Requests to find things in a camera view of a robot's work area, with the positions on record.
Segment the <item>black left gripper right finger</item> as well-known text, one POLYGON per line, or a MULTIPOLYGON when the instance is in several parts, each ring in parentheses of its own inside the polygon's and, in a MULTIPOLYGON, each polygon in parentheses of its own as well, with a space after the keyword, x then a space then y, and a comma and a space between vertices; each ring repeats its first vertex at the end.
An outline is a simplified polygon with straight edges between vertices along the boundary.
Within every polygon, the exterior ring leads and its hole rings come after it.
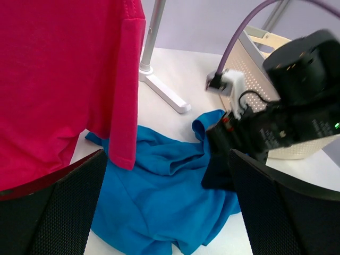
POLYGON ((237 151, 229 166, 253 254, 339 254, 339 192, 237 151))

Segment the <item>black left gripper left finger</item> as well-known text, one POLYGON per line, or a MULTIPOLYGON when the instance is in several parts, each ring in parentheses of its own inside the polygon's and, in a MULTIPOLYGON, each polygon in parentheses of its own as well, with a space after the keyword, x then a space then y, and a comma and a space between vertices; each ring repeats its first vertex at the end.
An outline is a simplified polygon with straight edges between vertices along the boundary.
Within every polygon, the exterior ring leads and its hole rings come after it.
POLYGON ((83 254, 103 183, 99 149, 32 182, 1 192, 1 254, 83 254))

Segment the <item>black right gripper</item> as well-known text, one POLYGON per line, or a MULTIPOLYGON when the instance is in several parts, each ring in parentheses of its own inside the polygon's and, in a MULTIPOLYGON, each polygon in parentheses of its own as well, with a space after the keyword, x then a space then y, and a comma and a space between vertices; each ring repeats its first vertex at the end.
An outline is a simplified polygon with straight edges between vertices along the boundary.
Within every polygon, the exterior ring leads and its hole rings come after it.
POLYGON ((247 105, 241 118, 232 111, 206 131, 210 144, 210 160, 201 186, 210 190, 235 191, 228 153, 236 149, 265 163, 274 149, 291 147, 299 141, 293 115, 300 106, 269 103, 264 110, 254 112, 247 105))

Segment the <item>blue t shirt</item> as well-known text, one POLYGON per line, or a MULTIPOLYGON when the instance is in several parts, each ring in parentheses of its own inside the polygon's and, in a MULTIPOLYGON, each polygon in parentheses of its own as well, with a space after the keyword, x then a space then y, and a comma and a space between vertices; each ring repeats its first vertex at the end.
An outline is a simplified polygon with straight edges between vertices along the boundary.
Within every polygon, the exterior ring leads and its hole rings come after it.
POLYGON ((208 245, 240 212, 235 193, 201 186, 210 161, 205 131, 223 113, 214 110, 193 121, 195 143, 140 126, 134 168, 107 163, 92 231, 125 254, 171 254, 173 246, 192 254, 208 245))

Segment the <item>pink t shirt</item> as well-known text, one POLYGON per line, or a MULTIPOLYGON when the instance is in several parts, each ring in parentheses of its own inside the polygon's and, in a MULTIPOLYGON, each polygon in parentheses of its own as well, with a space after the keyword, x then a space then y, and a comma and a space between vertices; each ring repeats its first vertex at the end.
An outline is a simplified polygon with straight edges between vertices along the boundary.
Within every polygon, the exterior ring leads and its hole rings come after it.
POLYGON ((80 133, 135 163, 140 1, 1 1, 1 190, 70 164, 80 133))

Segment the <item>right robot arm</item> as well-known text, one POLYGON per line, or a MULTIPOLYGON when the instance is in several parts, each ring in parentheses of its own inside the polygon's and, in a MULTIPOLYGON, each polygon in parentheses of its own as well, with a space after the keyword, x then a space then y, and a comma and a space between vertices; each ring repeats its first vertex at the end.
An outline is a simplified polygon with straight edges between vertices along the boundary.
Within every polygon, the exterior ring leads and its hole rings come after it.
POLYGON ((278 99, 264 99, 260 111, 246 101, 259 92, 245 87, 243 73, 229 69, 207 80, 207 89, 229 96, 231 110, 206 132, 211 159, 201 181, 205 189, 234 191, 233 149, 265 163, 272 150, 339 135, 339 41, 330 31, 284 44, 262 66, 278 99))

